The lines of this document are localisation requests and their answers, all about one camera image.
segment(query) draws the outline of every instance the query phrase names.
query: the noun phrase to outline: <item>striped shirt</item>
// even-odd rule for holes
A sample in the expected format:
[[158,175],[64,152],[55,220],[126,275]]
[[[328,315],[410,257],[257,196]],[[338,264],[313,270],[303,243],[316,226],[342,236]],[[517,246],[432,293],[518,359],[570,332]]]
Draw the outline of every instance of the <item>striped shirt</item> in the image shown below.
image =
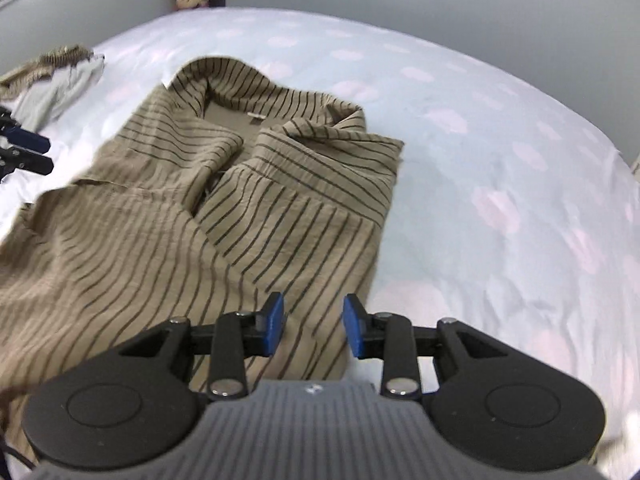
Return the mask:
[[[342,298],[366,298],[402,142],[362,109],[225,57],[159,86],[89,171],[26,205],[0,246],[7,439],[34,386],[172,316],[213,323],[284,294],[276,355],[248,378],[335,379]],[[191,387],[203,390],[207,362]]]

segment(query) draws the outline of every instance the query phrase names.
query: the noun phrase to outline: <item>metal screw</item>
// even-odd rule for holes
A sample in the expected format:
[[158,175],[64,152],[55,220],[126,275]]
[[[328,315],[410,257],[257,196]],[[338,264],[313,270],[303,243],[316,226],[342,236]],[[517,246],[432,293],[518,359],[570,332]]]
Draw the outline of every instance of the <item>metal screw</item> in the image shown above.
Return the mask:
[[211,393],[220,397],[229,397],[242,392],[242,383],[235,379],[219,379],[209,385]]
[[420,384],[407,377],[398,377],[391,379],[385,386],[390,393],[405,396],[415,393],[420,387]]

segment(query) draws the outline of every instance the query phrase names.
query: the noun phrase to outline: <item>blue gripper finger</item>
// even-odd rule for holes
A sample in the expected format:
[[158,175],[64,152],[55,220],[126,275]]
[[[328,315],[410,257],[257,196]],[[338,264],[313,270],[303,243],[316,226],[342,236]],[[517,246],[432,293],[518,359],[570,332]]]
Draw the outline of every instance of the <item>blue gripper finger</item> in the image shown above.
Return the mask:
[[284,297],[279,292],[272,292],[267,298],[261,314],[265,316],[265,334],[263,339],[264,355],[275,354],[282,337],[284,327]]
[[347,332],[347,341],[351,347],[353,356],[362,359],[364,357],[364,332],[366,331],[366,322],[362,319],[362,313],[366,316],[366,311],[360,304],[360,300],[354,295],[349,294],[344,297],[342,304],[342,323]]
[[36,153],[47,153],[51,148],[51,143],[47,137],[28,132],[18,126],[5,129],[2,131],[2,136],[9,144],[14,144]]

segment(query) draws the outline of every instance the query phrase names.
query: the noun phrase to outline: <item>light blue bedsheet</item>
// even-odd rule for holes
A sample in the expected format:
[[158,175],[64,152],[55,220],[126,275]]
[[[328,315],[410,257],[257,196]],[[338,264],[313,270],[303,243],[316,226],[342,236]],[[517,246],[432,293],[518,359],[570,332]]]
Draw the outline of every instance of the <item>light blue bedsheet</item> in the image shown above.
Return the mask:
[[[44,131],[54,173],[0,186],[0,237],[22,201],[86,168],[153,86],[194,57],[238,57],[363,105],[371,131],[406,143],[370,311],[431,326],[454,316],[577,376],[605,401],[610,436],[640,407],[638,184],[582,117],[452,50],[300,12],[178,13],[97,52],[102,80]],[[378,382],[380,366],[349,374]]]

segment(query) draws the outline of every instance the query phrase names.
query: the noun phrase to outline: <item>gray gripper base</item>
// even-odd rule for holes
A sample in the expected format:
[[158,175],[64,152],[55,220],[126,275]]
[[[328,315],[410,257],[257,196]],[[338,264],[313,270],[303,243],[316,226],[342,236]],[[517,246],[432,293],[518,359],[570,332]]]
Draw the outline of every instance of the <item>gray gripper base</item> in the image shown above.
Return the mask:
[[446,442],[418,404],[349,381],[263,381],[245,399],[210,405],[187,439],[145,465],[91,473],[44,463],[27,478],[602,480],[586,463],[537,474],[491,468]]

